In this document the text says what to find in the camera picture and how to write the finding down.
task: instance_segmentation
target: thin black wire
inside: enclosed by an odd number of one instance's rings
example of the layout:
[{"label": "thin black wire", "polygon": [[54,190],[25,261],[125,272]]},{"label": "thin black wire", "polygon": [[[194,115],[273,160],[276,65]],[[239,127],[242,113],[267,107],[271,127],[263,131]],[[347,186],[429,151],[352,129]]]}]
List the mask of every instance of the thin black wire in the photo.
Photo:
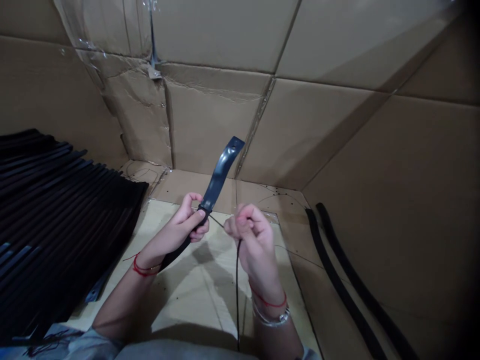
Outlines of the thin black wire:
[{"label": "thin black wire", "polygon": [[238,240],[238,247],[236,248],[236,349],[240,352],[240,311],[239,311],[239,257],[240,245],[242,239]]},{"label": "thin black wire", "polygon": [[[223,229],[224,226],[219,221],[209,214],[209,216]],[[238,240],[238,247],[236,248],[236,269],[235,269],[235,294],[236,294],[236,349],[240,352],[240,310],[239,310],[239,258],[240,258],[240,244],[242,239]]]}]

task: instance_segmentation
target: wrist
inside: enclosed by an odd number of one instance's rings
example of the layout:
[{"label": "wrist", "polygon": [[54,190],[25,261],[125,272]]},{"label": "wrist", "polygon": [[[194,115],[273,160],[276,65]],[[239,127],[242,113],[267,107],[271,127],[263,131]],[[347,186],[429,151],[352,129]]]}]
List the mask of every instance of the wrist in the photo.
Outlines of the wrist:
[{"label": "wrist", "polygon": [[165,255],[150,251],[148,245],[136,257],[136,264],[142,269],[150,269],[160,265]]},{"label": "wrist", "polygon": [[285,313],[287,296],[279,280],[265,287],[259,287],[251,280],[249,282],[252,301],[263,315],[276,319]]}]

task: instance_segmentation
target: bracelet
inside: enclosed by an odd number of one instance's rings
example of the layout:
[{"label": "bracelet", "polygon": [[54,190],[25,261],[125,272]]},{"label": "bracelet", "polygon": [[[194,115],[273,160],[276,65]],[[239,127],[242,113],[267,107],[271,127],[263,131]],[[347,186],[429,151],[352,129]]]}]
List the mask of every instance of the bracelet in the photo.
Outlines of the bracelet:
[{"label": "bracelet", "polygon": [[258,320],[262,325],[265,325],[269,328],[278,328],[286,324],[287,321],[289,320],[290,308],[288,306],[286,307],[285,312],[278,317],[278,320],[270,321],[265,316],[262,315],[259,308],[257,307],[257,304],[255,303],[255,300],[252,300],[252,304],[253,304],[253,315],[255,315],[255,317],[258,317]]},{"label": "bracelet", "polygon": [[251,292],[254,293],[265,306],[269,306],[269,307],[272,307],[272,308],[282,308],[287,303],[287,293],[285,291],[283,291],[283,295],[285,297],[283,299],[283,302],[280,305],[274,305],[274,304],[271,304],[269,302],[266,302],[264,300],[264,298],[261,297],[260,294],[254,290],[254,288],[252,287],[252,284],[250,283],[250,279],[248,279],[248,284],[250,285]]},{"label": "bracelet", "polygon": [[[133,257],[135,257],[133,259],[133,271],[136,272],[137,274],[140,274],[141,276],[143,276],[144,278],[148,277],[148,276],[154,276],[154,275],[157,275],[159,272],[160,272],[160,266],[162,265],[162,263],[159,263],[158,265],[155,265],[153,267],[149,267],[149,268],[142,268],[142,267],[139,267],[137,265],[137,256],[140,254],[141,251],[137,252],[135,255],[133,256],[130,256],[129,258],[126,258],[124,259],[123,261],[126,261],[126,260],[129,260]],[[158,271],[157,272],[149,272],[149,271],[152,271],[152,270],[155,270],[156,268],[158,268]]]}]

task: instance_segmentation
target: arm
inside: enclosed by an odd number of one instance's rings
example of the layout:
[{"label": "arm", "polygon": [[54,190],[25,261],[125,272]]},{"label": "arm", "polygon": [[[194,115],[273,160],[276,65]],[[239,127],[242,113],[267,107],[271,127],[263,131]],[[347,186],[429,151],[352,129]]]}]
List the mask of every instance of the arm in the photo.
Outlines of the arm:
[{"label": "arm", "polygon": [[[235,239],[237,247],[242,239],[239,259],[248,274],[258,312],[269,321],[278,320],[287,304],[282,305],[285,292],[280,283],[272,227],[261,211],[249,204],[239,205],[238,214],[225,222],[224,229]],[[281,326],[268,327],[256,315],[254,330],[266,359],[302,359],[304,348],[291,317]]]},{"label": "arm", "polygon": [[202,201],[202,196],[190,192],[170,221],[150,240],[136,257],[139,268],[145,269],[142,276],[134,271],[133,265],[127,270],[110,296],[100,308],[92,327],[109,339],[123,339],[130,326],[140,299],[153,283],[158,267],[165,254],[176,250],[187,236],[193,243],[200,241],[209,230],[209,222],[193,231],[205,216],[203,210],[194,212],[192,201]]}]

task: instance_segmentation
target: hand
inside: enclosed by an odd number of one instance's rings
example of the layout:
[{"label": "hand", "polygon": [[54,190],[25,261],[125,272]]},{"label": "hand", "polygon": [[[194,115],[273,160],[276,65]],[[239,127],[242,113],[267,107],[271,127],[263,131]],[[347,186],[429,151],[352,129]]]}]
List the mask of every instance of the hand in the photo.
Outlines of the hand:
[{"label": "hand", "polygon": [[285,299],[275,257],[272,227],[253,204],[238,206],[236,216],[225,221],[224,229],[239,251],[241,267],[248,274],[252,288],[270,304],[279,305]]},{"label": "hand", "polygon": [[205,217],[205,211],[192,209],[192,202],[201,202],[202,198],[202,195],[195,192],[184,196],[176,213],[138,254],[136,261],[139,267],[158,265],[166,254],[178,249],[187,236],[190,236],[192,243],[199,242],[204,237],[210,228],[209,220],[194,230]]}]

